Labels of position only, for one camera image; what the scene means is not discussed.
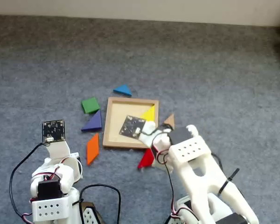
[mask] yellow triangle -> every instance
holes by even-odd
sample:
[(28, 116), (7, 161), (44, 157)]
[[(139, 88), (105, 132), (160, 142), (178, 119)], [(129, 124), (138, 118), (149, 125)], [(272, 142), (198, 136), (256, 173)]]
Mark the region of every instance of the yellow triangle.
[(154, 121), (154, 106), (152, 106), (148, 111), (142, 114), (141, 118), (147, 121)]

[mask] circuit board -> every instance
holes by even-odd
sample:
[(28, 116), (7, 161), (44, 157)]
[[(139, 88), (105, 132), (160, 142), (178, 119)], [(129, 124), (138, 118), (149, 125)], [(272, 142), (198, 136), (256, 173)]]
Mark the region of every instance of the circuit board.
[(42, 123), (42, 141), (54, 138), (53, 142), (65, 140), (64, 120), (52, 120)]
[(145, 122), (145, 119), (128, 115), (119, 134), (133, 139), (138, 139)]

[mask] blue triangle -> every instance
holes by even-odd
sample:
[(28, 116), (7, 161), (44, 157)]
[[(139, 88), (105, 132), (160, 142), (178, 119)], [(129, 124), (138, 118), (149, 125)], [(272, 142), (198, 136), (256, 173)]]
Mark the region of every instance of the blue triangle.
[(91, 129), (102, 128), (101, 110), (98, 110), (88, 123), (81, 129), (81, 131), (89, 131)]
[(131, 93), (129, 87), (127, 87), (127, 85), (121, 85), (120, 87), (117, 87), (113, 91), (118, 92), (118, 93), (123, 93), (123, 94), (128, 95), (128, 96), (132, 95), (132, 93)]

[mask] white wall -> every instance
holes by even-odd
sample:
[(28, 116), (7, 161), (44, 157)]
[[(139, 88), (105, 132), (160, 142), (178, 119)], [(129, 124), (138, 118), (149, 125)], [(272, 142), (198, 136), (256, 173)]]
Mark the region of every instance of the white wall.
[(280, 26), (280, 0), (0, 0), (0, 14)]

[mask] green square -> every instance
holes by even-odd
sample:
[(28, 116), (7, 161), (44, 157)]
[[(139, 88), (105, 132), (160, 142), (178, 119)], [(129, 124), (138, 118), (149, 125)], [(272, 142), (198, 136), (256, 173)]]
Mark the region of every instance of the green square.
[(95, 97), (82, 100), (82, 107), (84, 109), (84, 113), (93, 113), (100, 109), (98, 101)]

